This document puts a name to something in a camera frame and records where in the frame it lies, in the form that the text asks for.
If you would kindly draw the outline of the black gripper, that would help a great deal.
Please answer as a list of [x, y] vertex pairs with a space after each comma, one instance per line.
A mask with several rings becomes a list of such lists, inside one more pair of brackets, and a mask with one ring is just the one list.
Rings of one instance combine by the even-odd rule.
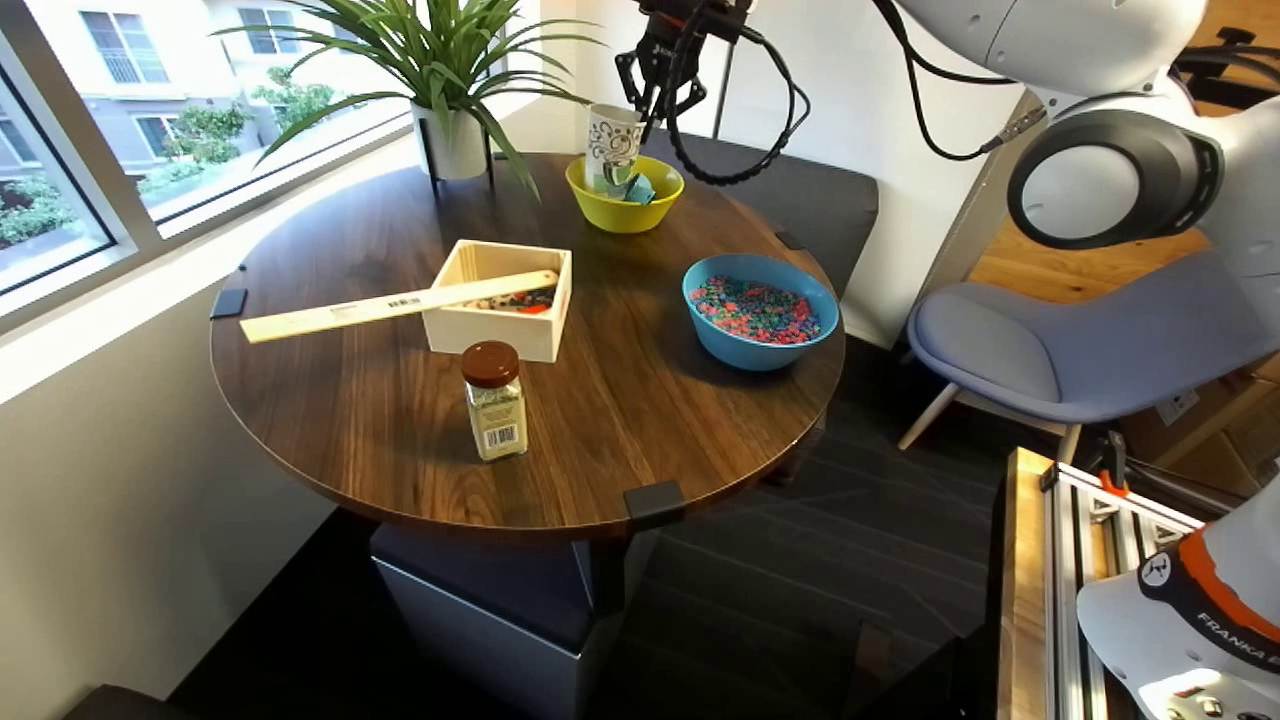
[[635, 0], [643, 34], [615, 57], [615, 77], [631, 113], [671, 118], [698, 106], [709, 86], [701, 80], [706, 41], [738, 43], [748, 28], [752, 0]]

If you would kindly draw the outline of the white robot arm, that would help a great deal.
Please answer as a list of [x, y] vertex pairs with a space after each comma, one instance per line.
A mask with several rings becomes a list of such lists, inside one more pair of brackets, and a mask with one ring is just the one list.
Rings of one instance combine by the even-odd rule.
[[764, 155], [881, 178], [840, 281], [844, 326], [889, 344], [1001, 222], [1065, 253], [1203, 237], [1280, 273], [1280, 101], [1202, 113], [1173, 58], [1207, 0], [642, 0], [622, 92], [716, 118]]

